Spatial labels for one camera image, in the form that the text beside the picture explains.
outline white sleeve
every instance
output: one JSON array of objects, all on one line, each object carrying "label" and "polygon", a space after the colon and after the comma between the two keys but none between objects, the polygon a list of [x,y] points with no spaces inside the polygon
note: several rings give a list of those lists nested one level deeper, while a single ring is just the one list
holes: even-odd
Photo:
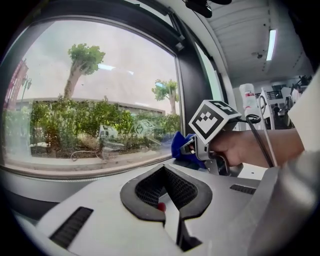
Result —
[{"label": "white sleeve", "polygon": [[308,151],[320,150],[320,69],[288,115]]}]

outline tree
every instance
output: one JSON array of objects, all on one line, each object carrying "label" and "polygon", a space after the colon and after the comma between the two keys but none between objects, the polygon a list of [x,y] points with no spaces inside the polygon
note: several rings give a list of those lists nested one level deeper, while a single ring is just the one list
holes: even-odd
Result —
[{"label": "tree", "polygon": [[100,51],[99,46],[88,47],[86,43],[74,44],[69,50],[68,54],[72,60],[70,75],[64,88],[64,99],[71,99],[78,79],[81,75],[91,75],[98,70],[100,64],[105,56],[105,53]]},{"label": "tree", "polygon": [[157,101],[163,101],[165,98],[170,101],[172,114],[176,114],[176,102],[179,101],[177,88],[176,81],[172,81],[171,79],[169,81],[161,81],[157,79],[155,81],[155,88],[151,89]]}]

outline building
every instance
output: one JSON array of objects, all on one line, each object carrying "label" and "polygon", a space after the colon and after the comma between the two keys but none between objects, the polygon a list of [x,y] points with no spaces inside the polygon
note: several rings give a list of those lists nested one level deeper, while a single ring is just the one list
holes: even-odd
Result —
[{"label": "building", "polygon": [[[46,97],[46,98],[24,98],[22,101],[18,101],[15,104],[15,109],[20,110],[23,107],[31,108],[32,102],[54,102],[57,101],[57,97]],[[90,99],[90,98],[72,98],[73,101],[82,102],[82,101],[93,101],[93,102],[100,102],[99,99]],[[137,114],[148,112],[152,113],[157,116],[165,116],[166,112],[161,109],[152,108],[148,106],[141,106],[137,104],[129,104],[123,102],[115,102],[115,101],[108,101],[109,104],[118,104],[120,110],[128,110],[130,113],[135,116]]]},{"label": "building", "polygon": [[28,67],[26,65],[26,60],[21,60],[16,67],[12,78],[10,80],[10,84],[6,91],[6,96],[4,99],[4,108],[14,110],[17,108],[17,97],[19,90],[22,86],[23,79],[27,74]]}]

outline tree trunk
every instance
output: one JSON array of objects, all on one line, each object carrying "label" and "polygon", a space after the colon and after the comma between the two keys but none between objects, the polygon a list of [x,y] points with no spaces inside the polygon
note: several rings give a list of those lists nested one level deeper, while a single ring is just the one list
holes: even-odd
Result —
[{"label": "tree trunk", "polygon": [[64,99],[70,100],[72,95],[74,94],[76,84],[82,75],[80,71],[80,67],[71,68],[69,78],[66,82],[66,85],[64,87]]},{"label": "tree trunk", "polygon": [[169,93],[169,101],[171,105],[171,114],[176,114],[176,91],[175,90]]}]

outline black vent grille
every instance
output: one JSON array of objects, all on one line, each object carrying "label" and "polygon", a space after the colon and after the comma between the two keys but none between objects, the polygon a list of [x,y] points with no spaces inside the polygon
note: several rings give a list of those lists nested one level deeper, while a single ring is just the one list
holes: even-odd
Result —
[{"label": "black vent grille", "polygon": [[230,189],[235,190],[235,191],[239,191],[242,193],[250,194],[250,195],[253,195],[256,192],[256,189],[253,187],[242,186],[242,185],[237,185],[237,184],[233,184],[230,187]]},{"label": "black vent grille", "polygon": [[140,181],[135,187],[135,194],[146,204],[157,208],[163,187],[178,210],[189,204],[198,194],[195,185],[165,168]]},{"label": "black vent grille", "polygon": [[50,239],[62,248],[68,248],[93,211],[89,208],[79,207],[53,233]]}]

